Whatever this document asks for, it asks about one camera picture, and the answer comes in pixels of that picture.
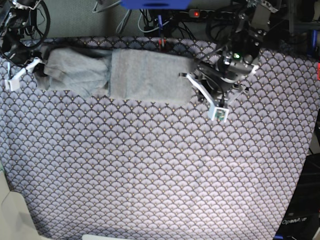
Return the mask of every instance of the white plastic part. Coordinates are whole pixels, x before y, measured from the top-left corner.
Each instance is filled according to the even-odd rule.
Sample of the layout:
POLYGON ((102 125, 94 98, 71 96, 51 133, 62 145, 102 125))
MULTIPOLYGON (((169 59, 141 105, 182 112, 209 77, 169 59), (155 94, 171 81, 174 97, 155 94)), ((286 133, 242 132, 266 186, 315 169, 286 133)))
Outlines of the white plastic part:
POLYGON ((0 239, 41 240, 24 198, 10 192, 3 171, 0 171, 0 239))
POLYGON ((21 77, 25 75, 27 72, 31 73, 35 69, 35 67, 40 63, 42 63, 42 60, 38 57, 35 57, 33 61, 30 64, 28 64, 28 66, 26 66, 25 68, 22 68, 16 75, 13 76, 12 79, 4 81, 5 89, 6 90, 10 89, 12 92, 15 92, 18 89, 20 89, 21 77))
POLYGON ((223 114, 223 121, 226 123, 230 110, 228 108, 217 107, 215 105, 213 97, 210 95, 207 89, 199 81, 197 81, 190 73, 186 75, 186 78, 192 83, 193 86, 195 86, 202 93, 205 99, 209 102, 209 118, 212 121, 214 121, 217 118, 217 114, 223 114))
POLYGON ((106 236, 94 236, 94 235, 83 235, 82 240, 124 240, 120 238, 106 237, 106 236))

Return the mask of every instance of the green light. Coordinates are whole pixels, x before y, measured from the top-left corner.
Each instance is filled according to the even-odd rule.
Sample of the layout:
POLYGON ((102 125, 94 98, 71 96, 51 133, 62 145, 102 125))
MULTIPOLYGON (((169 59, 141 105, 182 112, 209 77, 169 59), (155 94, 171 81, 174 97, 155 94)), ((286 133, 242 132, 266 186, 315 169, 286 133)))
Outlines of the green light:
POLYGON ((235 53, 235 54, 233 55, 233 57, 234 57, 235 59, 239 59, 239 58, 240 58, 240 55, 239 55, 238 53, 235 53))

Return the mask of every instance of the gray cloth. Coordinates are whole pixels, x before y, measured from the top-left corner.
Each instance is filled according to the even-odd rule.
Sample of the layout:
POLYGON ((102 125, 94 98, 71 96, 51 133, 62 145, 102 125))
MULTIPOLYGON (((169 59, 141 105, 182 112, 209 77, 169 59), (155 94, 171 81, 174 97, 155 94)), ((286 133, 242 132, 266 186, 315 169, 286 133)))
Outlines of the gray cloth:
POLYGON ((47 91, 71 90, 83 98, 100 93, 109 95, 112 51, 56 48, 50 51, 44 74, 34 76, 38 88, 47 91))
POLYGON ((191 58, 153 51, 118 49, 112 54, 110 97, 186 104, 192 85, 179 73, 193 71, 191 58))
POLYGON ((191 58, 158 52, 63 47, 50 50, 38 88, 71 90, 83 98, 96 94, 119 100, 187 104, 192 85, 179 73, 193 70, 191 58))

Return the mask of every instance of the gray wall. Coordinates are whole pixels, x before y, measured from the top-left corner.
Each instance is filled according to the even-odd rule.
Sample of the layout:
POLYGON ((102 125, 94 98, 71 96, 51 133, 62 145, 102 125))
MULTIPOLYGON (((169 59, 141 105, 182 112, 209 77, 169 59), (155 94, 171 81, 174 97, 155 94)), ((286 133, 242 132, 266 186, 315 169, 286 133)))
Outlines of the gray wall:
MULTIPOLYGON (((103 13, 92 13, 96 0, 45 0, 51 15, 49 38, 114 36, 116 27, 127 12, 122 6, 103 13)), ((214 10, 227 5, 227 0, 192 0, 191 8, 214 10)), ((143 36, 137 27, 140 12, 134 10, 122 36, 143 36)), ((199 40, 206 40, 204 24, 189 23, 193 34, 199 40)))

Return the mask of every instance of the fabric background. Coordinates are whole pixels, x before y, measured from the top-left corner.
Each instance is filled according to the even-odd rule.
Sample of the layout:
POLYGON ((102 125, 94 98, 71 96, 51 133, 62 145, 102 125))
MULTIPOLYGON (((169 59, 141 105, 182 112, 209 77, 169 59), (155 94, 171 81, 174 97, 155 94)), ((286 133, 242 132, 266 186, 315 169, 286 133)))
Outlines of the fabric background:
MULTIPOLYGON (((89 48, 155 51, 157 38, 54 39, 89 48)), ((170 39, 200 58, 214 44, 170 39)), ((7 92, 0 66, 0 156, 38 232, 135 240, 272 239, 306 159, 320 106, 317 63, 263 50, 248 95, 226 123, 196 92, 185 106, 72 91, 43 92, 26 75, 7 92)))

